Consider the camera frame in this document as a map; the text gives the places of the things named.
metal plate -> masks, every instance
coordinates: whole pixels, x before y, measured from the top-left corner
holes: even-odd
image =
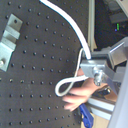
[[[51,1],[70,14],[87,37],[88,0]],[[8,70],[0,71],[0,127],[80,128],[77,110],[65,111],[54,92],[56,83],[75,71],[81,47],[75,32],[38,0],[1,0],[0,38],[11,14],[23,24]]]

person's hand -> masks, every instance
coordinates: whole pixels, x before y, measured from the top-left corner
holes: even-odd
[[[63,101],[67,102],[64,109],[73,111],[82,103],[85,103],[88,98],[98,89],[99,87],[94,84],[93,78],[88,78],[84,81],[81,87],[72,88],[69,93],[72,96],[67,95],[63,97]]]

white cable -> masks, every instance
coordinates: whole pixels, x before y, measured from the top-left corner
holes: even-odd
[[[78,81],[83,81],[85,79],[87,79],[88,77],[86,77],[85,75],[83,76],[79,76],[79,77],[76,77],[77,76],[77,72],[78,72],[78,69],[79,69],[79,66],[80,66],[80,61],[81,61],[81,56],[82,56],[82,51],[83,51],[83,48],[80,49],[80,52],[79,52],[79,56],[78,56],[78,61],[77,61],[77,67],[76,67],[76,71],[75,71],[75,74],[74,74],[74,77],[71,77],[71,78],[65,78],[61,81],[59,81],[55,87],[55,93],[57,96],[64,96],[66,95],[69,90],[72,88],[72,86],[74,85],[74,82],[78,82]],[[59,92],[60,90],[60,87],[65,84],[65,83],[69,83],[71,82],[71,84],[68,86],[68,88],[64,91],[64,92]]]
[[[54,11],[56,11],[58,14],[60,14],[63,18],[65,18],[69,22],[69,24],[72,26],[72,28],[76,32],[76,34],[77,34],[77,36],[78,36],[78,38],[79,38],[79,40],[81,42],[81,45],[83,47],[83,49],[81,49],[80,52],[79,52],[78,62],[77,62],[77,68],[76,68],[74,77],[66,78],[66,79],[63,79],[63,80],[59,81],[57,83],[56,87],[55,87],[55,93],[56,93],[56,95],[58,95],[58,96],[64,96],[72,88],[74,82],[82,81],[82,80],[87,79],[87,77],[85,75],[79,76],[79,77],[76,77],[76,76],[77,76],[77,72],[78,72],[79,65],[80,65],[82,51],[84,50],[87,59],[91,59],[91,53],[90,53],[89,47],[87,45],[87,42],[86,42],[86,39],[85,39],[83,33],[81,32],[81,30],[78,27],[78,25],[76,24],[76,22],[69,15],[65,11],[63,11],[61,8],[59,8],[58,6],[56,6],[53,3],[49,2],[48,0],[39,0],[39,1],[41,1],[43,4],[45,4],[49,8],[53,9]],[[72,82],[69,85],[69,87],[64,92],[60,93],[59,92],[60,87],[64,83],[69,83],[69,82]]]
[[[69,90],[72,88],[74,82],[83,81],[83,80],[85,80],[85,79],[87,79],[87,78],[88,78],[88,77],[86,77],[85,75],[83,75],[83,76],[78,76],[78,77],[66,78],[66,79],[63,79],[63,80],[59,81],[59,82],[57,83],[56,87],[55,87],[55,93],[56,93],[56,95],[57,95],[57,96],[64,96],[64,95],[66,95],[66,94],[69,92]],[[61,92],[61,93],[60,93],[60,92],[59,92],[60,87],[61,87],[63,84],[65,84],[65,83],[70,83],[70,82],[72,82],[72,83],[68,86],[68,88],[67,88],[64,92]]]
[[[53,9],[54,11],[56,11],[58,14],[60,14],[63,18],[65,18],[69,24],[72,26],[72,28],[74,29],[74,31],[76,32],[81,45],[84,49],[84,52],[86,53],[86,57],[87,59],[91,59],[91,53],[89,50],[89,47],[87,45],[86,39],[83,35],[83,33],[81,32],[80,28],[78,27],[78,25],[76,24],[76,22],[65,12],[63,11],[61,8],[59,8],[58,6],[54,5],[53,3],[51,3],[48,0],[40,0],[43,4],[45,4],[46,6],[48,6],[49,8]]]

screw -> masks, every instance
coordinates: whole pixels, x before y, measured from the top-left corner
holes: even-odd
[[[0,67],[3,67],[3,65],[4,65],[4,61],[0,60]]]

pegboard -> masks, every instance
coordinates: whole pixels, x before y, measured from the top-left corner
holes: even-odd
[[[88,1],[51,0],[86,38]],[[38,0],[0,0],[0,39],[11,14],[23,25],[7,72],[0,70],[0,127],[80,128],[78,111],[65,111],[54,91],[58,81],[74,75],[81,48],[74,30]]]

